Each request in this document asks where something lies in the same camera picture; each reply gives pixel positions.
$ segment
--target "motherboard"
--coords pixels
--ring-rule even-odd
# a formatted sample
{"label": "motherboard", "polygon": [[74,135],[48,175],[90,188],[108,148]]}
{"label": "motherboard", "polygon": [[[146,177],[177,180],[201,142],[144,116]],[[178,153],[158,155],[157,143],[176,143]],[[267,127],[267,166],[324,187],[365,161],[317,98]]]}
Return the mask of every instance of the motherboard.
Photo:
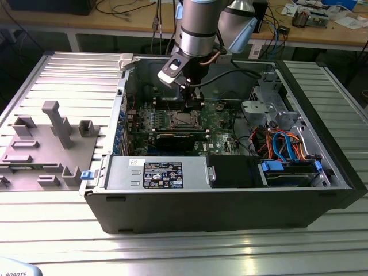
{"label": "motherboard", "polygon": [[127,112],[129,154],[136,156],[238,155],[234,109],[208,101],[201,110],[157,110],[145,102]]}

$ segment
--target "blue cable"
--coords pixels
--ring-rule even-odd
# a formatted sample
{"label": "blue cable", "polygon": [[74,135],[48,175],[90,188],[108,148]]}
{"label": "blue cable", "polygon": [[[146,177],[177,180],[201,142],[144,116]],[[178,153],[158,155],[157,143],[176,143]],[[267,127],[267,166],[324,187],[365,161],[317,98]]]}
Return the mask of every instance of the blue cable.
{"label": "blue cable", "polygon": [[279,135],[284,135],[285,137],[285,141],[286,141],[286,147],[288,148],[287,151],[289,153],[289,157],[291,158],[291,160],[296,160],[296,156],[292,150],[292,144],[290,142],[290,139],[289,137],[285,134],[285,133],[282,133],[282,132],[278,132],[274,135],[274,137],[272,138],[272,149],[274,150],[275,154],[280,157],[282,159],[283,162],[286,162],[286,159],[285,157],[283,157],[281,154],[278,153],[278,150],[276,148],[276,139]]}
{"label": "blue cable", "polygon": [[270,22],[269,22],[269,24],[270,24],[270,25],[272,26],[272,28],[274,29],[275,37],[276,37],[275,47],[274,47],[274,49],[272,50],[271,55],[270,55],[270,57],[269,57],[269,59],[271,59],[271,58],[274,56],[275,51],[276,51],[276,49],[277,49],[278,32],[277,32],[276,27],[275,27],[275,25],[274,25],[274,24],[272,24],[272,23],[270,23]]}

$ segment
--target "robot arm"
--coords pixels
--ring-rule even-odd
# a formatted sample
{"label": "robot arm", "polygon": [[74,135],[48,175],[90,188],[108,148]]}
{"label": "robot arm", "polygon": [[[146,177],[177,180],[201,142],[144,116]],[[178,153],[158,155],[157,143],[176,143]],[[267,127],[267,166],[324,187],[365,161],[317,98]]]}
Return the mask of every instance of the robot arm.
{"label": "robot arm", "polygon": [[158,73],[169,87],[179,85],[186,108],[201,106],[199,88],[209,65],[220,52],[214,51],[217,28],[224,45],[234,53],[242,52],[256,25],[252,0],[185,0],[182,18],[178,19],[175,44],[178,51]]}

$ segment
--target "sticker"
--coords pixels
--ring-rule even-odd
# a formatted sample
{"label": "sticker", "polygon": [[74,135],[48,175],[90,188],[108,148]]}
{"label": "sticker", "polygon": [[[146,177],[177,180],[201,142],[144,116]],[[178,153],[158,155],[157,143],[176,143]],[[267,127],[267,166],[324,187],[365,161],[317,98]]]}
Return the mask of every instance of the sticker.
{"label": "sticker", "polygon": [[184,188],[183,168],[181,162],[144,163],[143,175],[144,175],[143,188],[145,189]]}
{"label": "sticker", "polygon": [[129,159],[129,166],[143,166],[145,159]]}

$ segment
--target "paper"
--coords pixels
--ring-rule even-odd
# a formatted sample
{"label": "paper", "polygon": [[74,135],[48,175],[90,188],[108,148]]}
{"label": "paper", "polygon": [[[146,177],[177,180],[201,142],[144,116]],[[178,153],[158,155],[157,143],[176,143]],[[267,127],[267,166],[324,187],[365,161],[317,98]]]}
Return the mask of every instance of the paper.
{"label": "paper", "polygon": [[129,159],[129,166],[143,166],[145,159]]}
{"label": "paper", "polygon": [[298,7],[299,7],[299,5],[286,4],[284,9],[282,10],[281,14],[284,14],[286,16],[294,16],[294,14],[297,11]]}
{"label": "paper", "polygon": [[361,27],[366,26],[366,24],[364,22],[360,22],[359,20],[356,20],[356,19],[351,18],[351,17],[344,17],[344,18],[335,20],[335,22],[337,24],[340,24],[341,26],[344,26],[344,27],[352,29],[352,30],[356,30],[356,29],[359,29]]}

